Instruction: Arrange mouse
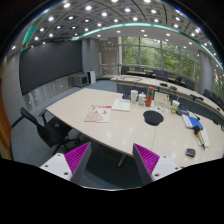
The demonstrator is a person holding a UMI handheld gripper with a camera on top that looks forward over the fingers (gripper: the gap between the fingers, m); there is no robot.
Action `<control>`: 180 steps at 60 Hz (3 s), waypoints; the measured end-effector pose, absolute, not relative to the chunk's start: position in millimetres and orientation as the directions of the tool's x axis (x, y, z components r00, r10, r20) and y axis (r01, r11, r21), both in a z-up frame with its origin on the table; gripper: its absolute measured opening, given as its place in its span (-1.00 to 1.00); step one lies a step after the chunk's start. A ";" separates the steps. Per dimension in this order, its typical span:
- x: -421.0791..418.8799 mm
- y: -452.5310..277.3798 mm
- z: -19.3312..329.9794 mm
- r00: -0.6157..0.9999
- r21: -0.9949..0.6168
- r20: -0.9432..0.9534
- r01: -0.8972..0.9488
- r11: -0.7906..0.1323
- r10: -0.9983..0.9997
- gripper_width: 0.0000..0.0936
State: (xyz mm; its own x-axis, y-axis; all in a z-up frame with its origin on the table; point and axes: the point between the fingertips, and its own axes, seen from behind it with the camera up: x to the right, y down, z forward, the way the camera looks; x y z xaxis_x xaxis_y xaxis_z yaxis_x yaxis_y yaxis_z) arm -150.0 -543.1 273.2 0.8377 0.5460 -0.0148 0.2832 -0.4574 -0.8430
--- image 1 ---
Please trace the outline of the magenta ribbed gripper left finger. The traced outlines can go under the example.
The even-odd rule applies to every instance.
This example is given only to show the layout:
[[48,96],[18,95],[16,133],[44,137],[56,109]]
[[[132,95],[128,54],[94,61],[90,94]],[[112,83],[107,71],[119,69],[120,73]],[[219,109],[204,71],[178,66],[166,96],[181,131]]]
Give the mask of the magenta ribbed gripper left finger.
[[41,166],[41,169],[78,184],[91,152],[91,143],[85,143],[66,154],[56,153]]

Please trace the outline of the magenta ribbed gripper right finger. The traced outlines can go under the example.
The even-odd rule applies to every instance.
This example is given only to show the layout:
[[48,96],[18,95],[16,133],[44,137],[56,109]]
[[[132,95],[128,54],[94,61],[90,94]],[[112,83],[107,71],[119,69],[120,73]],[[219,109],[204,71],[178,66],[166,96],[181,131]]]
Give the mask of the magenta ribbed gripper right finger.
[[147,185],[180,170],[167,156],[159,156],[149,149],[133,144],[133,156],[143,185]]

